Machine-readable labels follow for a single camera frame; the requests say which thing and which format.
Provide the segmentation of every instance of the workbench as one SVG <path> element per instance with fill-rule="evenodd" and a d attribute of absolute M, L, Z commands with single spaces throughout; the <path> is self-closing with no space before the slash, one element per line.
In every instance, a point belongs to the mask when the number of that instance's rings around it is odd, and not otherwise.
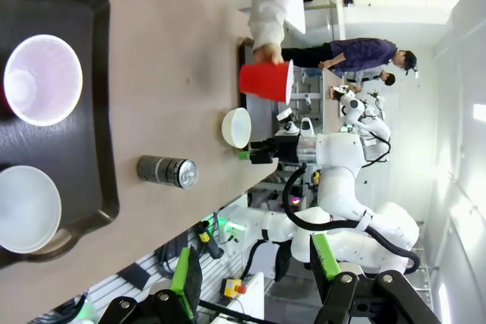
<path fill-rule="evenodd" d="M 0 270 L 2 323 L 78 295 L 169 241 L 272 173 L 238 160 L 222 118 L 238 106 L 243 13 L 209 0 L 110 0 L 109 96 L 118 218 L 48 263 Z M 140 156 L 193 159 L 192 190 L 138 180 Z"/>

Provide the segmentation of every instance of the black pants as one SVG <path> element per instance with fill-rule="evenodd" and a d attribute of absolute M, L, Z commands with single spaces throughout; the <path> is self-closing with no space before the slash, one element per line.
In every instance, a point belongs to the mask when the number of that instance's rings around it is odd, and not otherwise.
<path fill-rule="evenodd" d="M 282 49 L 282 57 L 285 61 L 294 60 L 294 65 L 300 68 L 316 68 L 319 62 L 334 58 L 329 43 L 308 49 Z"/>

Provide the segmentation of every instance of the screw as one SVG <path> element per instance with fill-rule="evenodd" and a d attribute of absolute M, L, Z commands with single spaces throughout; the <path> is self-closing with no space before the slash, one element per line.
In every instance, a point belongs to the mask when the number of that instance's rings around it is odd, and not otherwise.
<path fill-rule="evenodd" d="M 352 277 L 350 275 L 344 275 L 342 278 L 341 278 L 341 282 L 344 282 L 345 284 L 348 284 L 349 282 L 352 281 Z"/>
<path fill-rule="evenodd" d="M 393 277 L 390 276 L 390 275 L 385 275 L 383 276 L 383 281 L 386 283 L 386 284 L 391 284 L 392 281 L 393 281 Z"/>

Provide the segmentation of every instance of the purple shirt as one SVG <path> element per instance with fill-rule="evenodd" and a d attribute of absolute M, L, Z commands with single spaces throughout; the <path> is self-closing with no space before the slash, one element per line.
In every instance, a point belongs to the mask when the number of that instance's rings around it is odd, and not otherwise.
<path fill-rule="evenodd" d="M 333 57 L 344 53 L 345 61 L 334 66 L 336 71 L 360 71 L 387 64 L 397 47 L 385 39 L 354 38 L 330 42 Z"/>

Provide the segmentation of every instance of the white bowl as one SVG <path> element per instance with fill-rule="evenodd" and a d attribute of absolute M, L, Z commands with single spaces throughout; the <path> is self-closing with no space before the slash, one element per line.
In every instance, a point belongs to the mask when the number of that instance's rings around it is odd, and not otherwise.
<path fill-rule="evenodd" d="M 5 98 L 23 121 L 48 126 L 68 117 L 81 96 L 83 72 L 62 39 L 41 34 L 12 52 L 4 72 Z"/>
<path fill-rule="evenodd" d="M 233 147 L 243 148 L 250 141 L 251 119 L 245 108 L 231 110 L 222 120 L 222 136 Z"/>
<path fill-rule="evenodd" d="M 61 221 L 61 197 L 44 172 L 15 166 L 0 172 L 0 246 L 31 253 L 48 244 Z"/>

